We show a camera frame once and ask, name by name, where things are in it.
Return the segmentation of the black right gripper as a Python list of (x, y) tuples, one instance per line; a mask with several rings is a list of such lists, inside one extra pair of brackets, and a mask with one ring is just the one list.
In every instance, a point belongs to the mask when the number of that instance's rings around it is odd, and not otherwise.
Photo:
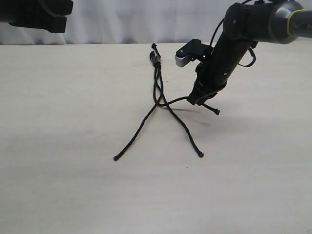
[(203, 105), (225, 87), (228, 77), (248, 49), (256, 42), (272, 42), (269, 21), (273, 3), (234, 3), (226, 11), (223, 32), (210, 60), (204, 62), (187, 101)]

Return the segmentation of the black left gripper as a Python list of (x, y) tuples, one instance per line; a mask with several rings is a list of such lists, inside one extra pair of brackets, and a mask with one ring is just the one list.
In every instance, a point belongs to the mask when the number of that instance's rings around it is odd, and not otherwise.
[(14, 27), (64, 33), (73, 11), (72, 0), (1, 0), (0, 22)]

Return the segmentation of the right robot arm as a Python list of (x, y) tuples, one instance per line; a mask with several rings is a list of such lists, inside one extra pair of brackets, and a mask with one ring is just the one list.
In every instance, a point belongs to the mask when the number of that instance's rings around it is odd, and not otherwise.
[(312, 12), (295, 0), (234, 3), (224, 17), (223, 31), (212, 53), (202, 62), (188, 96), (202, 105), (225, 88), (246, 52), (259, 42), (289, 44), (312, 36)]

